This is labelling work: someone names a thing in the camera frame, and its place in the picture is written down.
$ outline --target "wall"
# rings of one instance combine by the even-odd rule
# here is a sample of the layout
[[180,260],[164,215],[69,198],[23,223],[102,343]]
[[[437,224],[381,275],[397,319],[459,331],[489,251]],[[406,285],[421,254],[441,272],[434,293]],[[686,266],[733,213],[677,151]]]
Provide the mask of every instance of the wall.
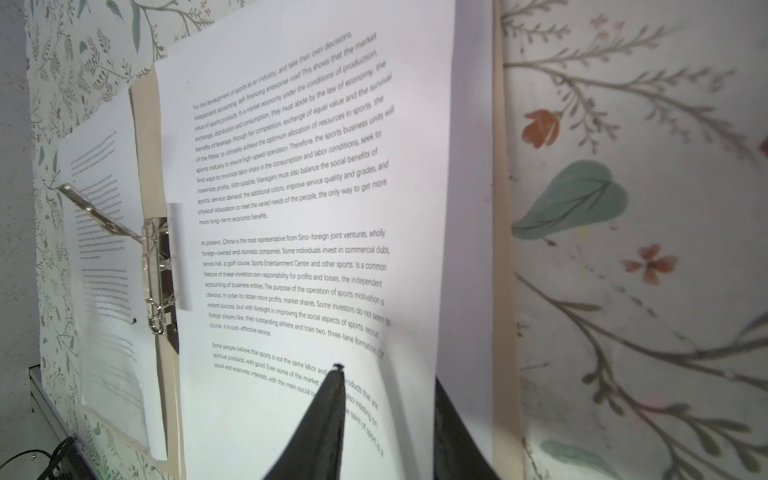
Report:
[[[0,462],[34,448],[27,368],[40,362],[24,20],[21,0],[0,5]],[[46,464],[27,455],[0,478],[31,478]]]

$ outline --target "silver clip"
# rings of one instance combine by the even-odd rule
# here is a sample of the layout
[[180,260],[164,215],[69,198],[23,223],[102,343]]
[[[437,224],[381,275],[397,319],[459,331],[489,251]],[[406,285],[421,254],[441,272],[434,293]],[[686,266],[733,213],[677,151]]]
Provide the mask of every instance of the silver clip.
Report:
[[141,243],[141,236],[139,236],[137,233],[134,233],[130,228],[126,227],[122,223],[117,222],[116,220],[112,220],[107,216],[107,214],[94,207],[94,205],[87,198],[85,198],[83,194],[78,192],[70,184],[61,184],[56,187],[56,190],[61,192],[61,194],[67,197],[69,200],[72,200],[72,203],[80,207],[82,210],[85,210],[85,213],[91,215],[91,217],[93,217],[96,222],[101,225],[101,227],[104,228],[107,232],[113,235],[131,237],[138,243]]
[[174,306],[173,292],[164,292],[161,274],[170,270],[170,258],[160,248],[162,236],[168,235],[164,217],[147,218],[141,229],[141,259],[144,270],[144,299],[147,301],[147,321],[155,335],[165,333],[165,314]]

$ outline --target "red flower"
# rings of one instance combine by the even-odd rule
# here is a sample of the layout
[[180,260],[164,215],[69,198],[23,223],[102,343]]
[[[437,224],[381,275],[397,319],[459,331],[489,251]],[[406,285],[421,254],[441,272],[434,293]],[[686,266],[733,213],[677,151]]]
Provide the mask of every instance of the red flower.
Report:
[[645,260],[645,263],[635,262],[634,260],[622,260],[621,263],[627,272],[636,272],[643,266],[645,272],[643,273],[643,281],[649,285],[658,285],[659,277],[656,274],[659,273],[672,273],[677,266],[677,257],[667,255],[661,257],[659,260],[654,260],[656,255],[661,251],[661,246],[658,243],[654,243],[650,247],[642,247],[637,250],[637,253]]
[[560,133],[560,116],[549,110],[536,110],[525,114],[526,118],[533,120],[523,129],[523,141],[536,148],[544,143],[552,145],[558,139]]
[[601,26],[608,23],[608,17],[606,17],[603,14],[599,14],[597,17],[591,19],[589,21],[589,25],[592,25],[594,28],[600,28]]

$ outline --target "wallpaper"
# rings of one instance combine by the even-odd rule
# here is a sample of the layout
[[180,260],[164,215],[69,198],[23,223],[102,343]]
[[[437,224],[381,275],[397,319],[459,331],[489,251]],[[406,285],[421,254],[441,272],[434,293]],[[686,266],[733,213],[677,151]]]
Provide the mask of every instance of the wallpaper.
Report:
[[[235,0],[27,0],[41,364],[78,409],[58,142]],[[526,478],[764,478],[768,4],[503,2]]]

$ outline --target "white paper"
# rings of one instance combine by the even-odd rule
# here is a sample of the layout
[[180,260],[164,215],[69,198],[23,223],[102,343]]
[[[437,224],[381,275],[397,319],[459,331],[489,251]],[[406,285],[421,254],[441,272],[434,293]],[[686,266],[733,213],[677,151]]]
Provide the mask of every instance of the white paper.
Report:
[[457,0],[437,357],[437,377],[489,463],[493,452],[492,36],[493,3]]
[[[141,209],[128,92],[102,105],[58,147],[59,180],[134,232]],[[155,338],[147,326],[141,245],[110,235],[62,197],[82,402],[165,460]]]
[[342,478],[432,478],[453,22],[260,0],[157,63],[189,480],[266,473],[336,362]]

